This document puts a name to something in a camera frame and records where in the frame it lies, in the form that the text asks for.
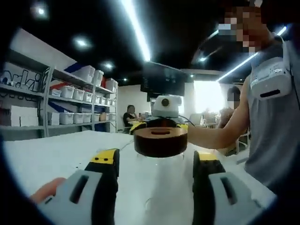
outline tape roll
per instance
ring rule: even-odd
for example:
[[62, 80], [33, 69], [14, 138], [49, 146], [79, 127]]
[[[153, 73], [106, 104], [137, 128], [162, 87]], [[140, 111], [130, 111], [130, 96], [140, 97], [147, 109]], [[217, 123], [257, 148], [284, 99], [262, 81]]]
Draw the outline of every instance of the tape roll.
[[176, 156], [187, 148], [188, 132], [179, 127], [148, 127], [134, 133], [135, 150], [148, 157]]

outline yellow part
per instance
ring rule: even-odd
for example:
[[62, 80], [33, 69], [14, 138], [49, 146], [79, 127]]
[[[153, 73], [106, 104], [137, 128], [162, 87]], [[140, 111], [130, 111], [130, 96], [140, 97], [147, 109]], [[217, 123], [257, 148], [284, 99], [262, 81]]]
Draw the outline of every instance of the yellow part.
[[178, 127], [188, 130], [188, 125], [187, 124], [177, 124]]
[[218, 158], [214, 155], [214, 154], [211, 154], [211, 153], [208, 153], [208, 154], [203, 154], [203, 153], [199, 153], [199, 159], [200, 160], [218, 160]]
[[113, 155], [117, 149], [109, 149], [99, 152], [95, 155], [90, 162], [91, 163], [104, 163], [104, 164], [113, 164]]
[[130, 131], [136, 129], [139, 125], [144, 124], [145, 122], [138, 122], [138, 123], [134, 123], [133, 126], [131, 127]]

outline ceiling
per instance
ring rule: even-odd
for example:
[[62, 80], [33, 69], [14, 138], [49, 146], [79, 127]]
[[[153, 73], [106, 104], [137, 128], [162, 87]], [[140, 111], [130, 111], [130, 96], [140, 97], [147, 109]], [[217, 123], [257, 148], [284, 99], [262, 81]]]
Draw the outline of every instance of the ceiling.
[[[236, 42], [228, 43], [219, 35], [208, 39], [217, 30], [220, 19], [216, 1], [132, 0], [151, 61], [179, 69], [227, 72], [246, 59], [248, 53], [242, 52]], [[141, 82], [143, 54], [121, 0], [41, 3], [47, 17], [36, 18], [28, 11], [22, 24], [25, 30], [79, 63], [104, 70], [105, 76], [113, 77], [120, 85]], [[272, 23], [268, 27], [274, 31], [283, 25]], [[73, 42], [76, 36], [88, 40], [90, 47], [78, 50]], [[199, 58], [208, 55], [206, 61], [199, 62]], [[113, 63], [113, 70], [103, 67], [106, 61]], [[224, 82], [243, 81], [249, 73], [250, 66], [244, 65]], [[216, 76], [187, 75], [187, 81], [193, 79], [215, 80]]]

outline white device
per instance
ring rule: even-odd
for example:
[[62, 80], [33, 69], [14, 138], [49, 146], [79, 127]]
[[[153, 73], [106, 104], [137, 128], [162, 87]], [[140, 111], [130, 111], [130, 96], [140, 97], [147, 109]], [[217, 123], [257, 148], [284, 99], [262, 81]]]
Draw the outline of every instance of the white device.
[[180, 96], [158, 96], [153, 106], [152, 116], [177, 118], [180, 105]]
[[252, 71], [250, 76], [251, 92], [259, 100], [285, 96], [292, 90], [289, 53], [286, 43], [282, 37], [280, 38], [283, 58], [275, 57], [263, 62]]

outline hand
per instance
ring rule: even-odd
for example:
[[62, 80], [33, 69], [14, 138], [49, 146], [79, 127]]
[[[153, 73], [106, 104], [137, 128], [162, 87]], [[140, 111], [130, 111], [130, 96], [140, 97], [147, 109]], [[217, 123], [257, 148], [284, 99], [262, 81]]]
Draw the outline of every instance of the hand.
[[59, 177], [55, 178], [49, 183], [43, 185], [39, 190], [34, 193], [30, 199], [36, 204], [41, 203], [46, 197], [56, 194], [56, 188], [61, 185], [66, 179]]
[[229, 120], [231, 118], [231, 116], [233, 115], [234, 109], [232, 108], [225, 108], [220, 110], [220, 114], [221, 114], [221, 121], [223, 120]]

